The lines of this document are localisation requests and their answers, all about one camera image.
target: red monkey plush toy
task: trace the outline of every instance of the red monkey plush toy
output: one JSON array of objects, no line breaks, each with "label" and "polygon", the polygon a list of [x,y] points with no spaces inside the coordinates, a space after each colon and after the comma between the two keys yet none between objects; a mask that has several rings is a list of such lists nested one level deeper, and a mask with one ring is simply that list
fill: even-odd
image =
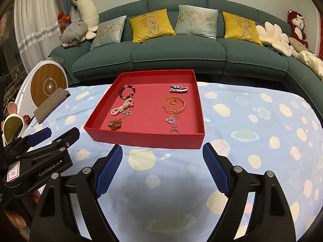
[{"label": "red monkey plush toy", "polygon": [[291,36],[308,48],[308,42],[304,41],[306,39],[306,34],[304,33],[304,27],[306,25],[304,17],[293,10],[288,11],[288,20],[290,25]]}]

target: sofa armrest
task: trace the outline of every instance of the sofa armrest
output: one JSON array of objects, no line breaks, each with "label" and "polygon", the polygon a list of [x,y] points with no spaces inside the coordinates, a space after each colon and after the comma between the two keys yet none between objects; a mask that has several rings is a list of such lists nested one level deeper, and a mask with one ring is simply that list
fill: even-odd
[{"label": "sofa armrest", "polygon": [[81,56],[88,53],[91,49],[92,40],[85,40],[79,43],[77,46],[72,46],[64,48],[63,46],[58,46],[54,48],[48,57],[52,57],[60,62],[62,62],[63,68],[69,74],[74,83],[79,83],[80,80],[75,77],[72,72],[72,65]]}]

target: sofa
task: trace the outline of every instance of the sofa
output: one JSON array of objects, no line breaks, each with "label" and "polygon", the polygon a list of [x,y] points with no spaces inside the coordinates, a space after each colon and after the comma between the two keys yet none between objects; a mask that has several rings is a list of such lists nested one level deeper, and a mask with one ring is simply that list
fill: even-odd
[{"label": "sofa", "polygon": [[[130,19],[147,12],[167,9],[175,29],[178,6],[192,5],[219,10],[216,41],[193,35],[158,37],[143,43],[132,42]],[[293,57],[280,56],[270,49],[242,40],[225,39],[222,12],[278,24],[290,36],[290,25],[264,11],[227,0],[140,0],[100,13],[100,22],[127,15],[121,42],[90,50],[92,40],[76,47],[55,48],[49,55],[67,71],[72,82],[79,83],[122,72],[158,69],[193,69],[196,73],[223,74],[280,81],[299,94],[323,122],[323,83],[311,69]]]}]

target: blue gripper pad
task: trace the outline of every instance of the blue gripper pad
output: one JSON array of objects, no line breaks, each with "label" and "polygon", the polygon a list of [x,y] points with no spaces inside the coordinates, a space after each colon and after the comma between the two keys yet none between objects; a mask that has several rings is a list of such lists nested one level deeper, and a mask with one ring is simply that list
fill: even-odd
[{"label": "blue gripper pad", "polygon": [[108,188],[112,182],[112,179],[114,178],[114,175],[117,172],[121,160],[122,148],[118,145],[97,177],[96,189],[94,191],[94,194],[97,198],[108,191]]},{"label": "blue gripper pad", "polygon": [[230,193],[228,175],[223,169],[221,163],[217,159],[214,149],[210,143],[206,143],[203,146],[203,158],[211,173],[211,176],[221,193],[224,193],[227,197]]},{"label": "blue gripper pad", "polygon": [[28,139],[29,146],[36,146],[52,136],[52,130],[46,127],[37,133],[32,134]]}]

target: human hand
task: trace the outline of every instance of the human hand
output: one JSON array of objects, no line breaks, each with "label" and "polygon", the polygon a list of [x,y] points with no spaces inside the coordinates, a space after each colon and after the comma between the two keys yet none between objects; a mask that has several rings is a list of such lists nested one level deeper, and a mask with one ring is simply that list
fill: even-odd
[{"label": "human hand", "polygon": [[[31,194],[31,198],[33,201],[38,204],[38,201],[40,199],[40,193],[38,190],[36,190],[34,193]],[[13,210],[4,209],[4,212],[6,213],[7,217],[9,218],[10,222],[13,224],[15,228],[24,228],[26,227],[26,221],[18,215]]]}]

